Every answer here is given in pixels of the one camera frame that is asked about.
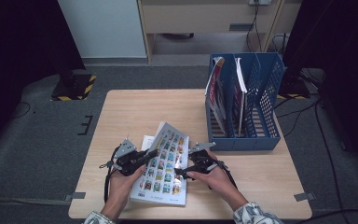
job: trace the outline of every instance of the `patterned sleeve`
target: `patterned sleeve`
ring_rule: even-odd
[[[275,215],[265,213],[257,203],[247,203],[234,212],[237,224],[283,224]]]
[[[116,224],[101,213],[93,211],[84,221],[84,224]]]

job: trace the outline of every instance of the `blue plastic basket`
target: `blue plastic basket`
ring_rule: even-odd
[[[223,57],[220,80],[225,94],[225,109],[227,113],[227,135],[222,135],[215,121],[213,112],[205,102],[208,136],[216,146],[211,150],[248,151],[272,150],[281,137],[274,120],[273,107],[281,85],[284,65],[277,53],[228,53],[211,54],[210,72],[213,70],[213,58]],[[235,58],[241,58],[241,68],[245,79],[247,107],[245,113],[244,137],[236,137],[232,118],[234,84],[236,78]]]

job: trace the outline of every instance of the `book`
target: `book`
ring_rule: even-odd
[[[220,73],[225,62],[223,57],[213,58],[214,66],[212,73],[210,74],[205,97],[208,105],[213,111],[213,115],[217,120],[217,123],[220,127],[221,132],[227,134],[227,118],[225,110],[225,98],[223,92],[223,82],[220,79]]]
[[[234,118],[234,127],[237,128],[236,135],[237,137],[244,137],[245,131],[243,130],[242,124],[245,122],[245,108],[247,106],[246,94],[248,90],[245,86],[245,81],[243,79],[243,73],[241,69],[241,58],[235,58],[236,64],[236,77],[234,84],[234,100],[232,107],[232,114]]]
[[[156,135],[145,136],[142,146],[158,155],[147,164],[143,175],[135,181],[130,193],[132,202],[186,205],[187,182],[176,175],[174,168],[185,169],[188,162],[189,136],[162,121]]]

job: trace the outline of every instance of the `hand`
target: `hand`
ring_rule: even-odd
[[[119,171],[110,177],[109,197],[101,214],[117,222],[118,216],[127,205],[133,183],[142,175],[146,166],[139,167],[133,175],[124,176]]]
[[[212,152],[208,151],[208,154],[214,160],[217,160],[216,156]],[[212,169],[212,171],[208,174],[202,174],[199,172],[187,172],[186,174],[211,187],[211,189],[213,189],[228,203],[233,211],[236,211],[239,207],[248,203],[245,197],[243,197],[243,195],[231,183],[226,175],[226,172],[218,166]]]

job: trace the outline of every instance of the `person's left hand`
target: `person's left hand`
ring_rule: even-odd
[[[142,175],[146,166],[139,167],[133,175],[124,176],[119,171],[110,177],[109,197],[101,214],[117,222],[118,216],[127,205],[133,183]]]

